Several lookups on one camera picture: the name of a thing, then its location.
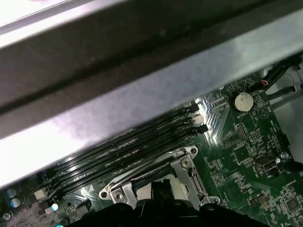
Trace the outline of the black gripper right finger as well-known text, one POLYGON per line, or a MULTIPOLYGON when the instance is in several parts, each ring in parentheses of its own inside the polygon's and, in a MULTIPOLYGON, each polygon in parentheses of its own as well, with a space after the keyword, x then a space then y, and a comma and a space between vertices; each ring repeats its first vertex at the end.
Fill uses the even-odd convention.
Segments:
POLYGON ((165 180, 165 219, 170 227, 264 227, 265 224, 217 204, 196 210, 190 202, 174 198, 170 180, 165 180))

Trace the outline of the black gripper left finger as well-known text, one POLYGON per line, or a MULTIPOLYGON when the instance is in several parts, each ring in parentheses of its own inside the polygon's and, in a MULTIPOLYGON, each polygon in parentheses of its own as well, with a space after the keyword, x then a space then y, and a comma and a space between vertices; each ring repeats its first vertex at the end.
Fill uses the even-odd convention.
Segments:
POLYGON ((84 215, 69 227, 161 227, 164 220, 165 181, 152 182, 151 198, 137 202, 135 208, 116 203, 84 215))

